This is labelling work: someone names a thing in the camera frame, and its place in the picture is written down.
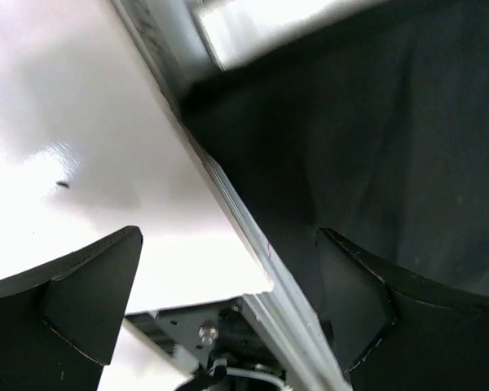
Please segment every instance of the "white cable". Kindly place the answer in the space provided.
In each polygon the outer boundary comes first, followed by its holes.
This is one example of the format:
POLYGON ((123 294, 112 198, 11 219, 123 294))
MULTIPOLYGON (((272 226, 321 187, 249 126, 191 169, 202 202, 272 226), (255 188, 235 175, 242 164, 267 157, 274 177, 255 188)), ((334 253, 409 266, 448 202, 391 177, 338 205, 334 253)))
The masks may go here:
POLYGON ((248 377, 249 379, 266 381, 267 383, 276 386, 279 389, 279 391, 289 391, 292 389, 290 386, 285 384, 280 378, 274 375, 270 375, 269 373, 228 367, 227 375, 237 376, 237 377, 248 377))

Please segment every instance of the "black fabric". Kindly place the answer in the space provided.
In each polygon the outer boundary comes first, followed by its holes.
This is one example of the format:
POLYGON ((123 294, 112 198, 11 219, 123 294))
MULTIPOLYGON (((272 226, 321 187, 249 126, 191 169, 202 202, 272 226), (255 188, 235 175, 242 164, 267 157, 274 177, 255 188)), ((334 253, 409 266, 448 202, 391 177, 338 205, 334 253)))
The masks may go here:
POLYGON ((319 227, 489 295, 489 1, 382 4, 182 105, 321 314, 319 227))

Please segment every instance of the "dark cloth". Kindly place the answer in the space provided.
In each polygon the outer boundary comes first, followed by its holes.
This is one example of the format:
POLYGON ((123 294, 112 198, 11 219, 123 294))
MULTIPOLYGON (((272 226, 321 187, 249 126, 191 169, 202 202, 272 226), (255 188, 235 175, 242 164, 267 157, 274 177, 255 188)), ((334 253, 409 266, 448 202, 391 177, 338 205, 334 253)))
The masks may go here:
POLYGON ((182 111, 321 314, 319 227, 489 295, 489 1, 382 4, 200 83, 182 111))

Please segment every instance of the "cable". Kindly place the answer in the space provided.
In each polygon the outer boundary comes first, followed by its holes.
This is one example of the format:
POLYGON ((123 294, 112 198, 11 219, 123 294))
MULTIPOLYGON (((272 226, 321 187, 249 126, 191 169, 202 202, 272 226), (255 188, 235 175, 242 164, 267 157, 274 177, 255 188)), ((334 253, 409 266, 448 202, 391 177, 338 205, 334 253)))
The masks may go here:
POLYGON ((270 375, 269 373, 263 373, 258 371, 249 371, 247 369, 240 368, 227 368, 227 375, 229 376, 237 376, 237 377, 247 377, 249 379, 262 380, 267 383, 273 384, 276 386, 279 391, 289 391, 292 388, 286 385, 280 378, 277 376, 270 375))

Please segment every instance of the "bolt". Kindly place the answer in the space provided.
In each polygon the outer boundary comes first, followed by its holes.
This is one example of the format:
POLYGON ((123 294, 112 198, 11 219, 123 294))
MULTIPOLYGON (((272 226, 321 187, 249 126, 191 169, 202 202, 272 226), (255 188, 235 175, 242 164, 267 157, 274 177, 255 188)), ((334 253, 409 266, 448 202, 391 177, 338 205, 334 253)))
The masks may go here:
POLYGON ((199 329, 199 337, 201 338, 201 344, 210 346, 218 339, 219 331, 214 326, 201 326, 199 329))

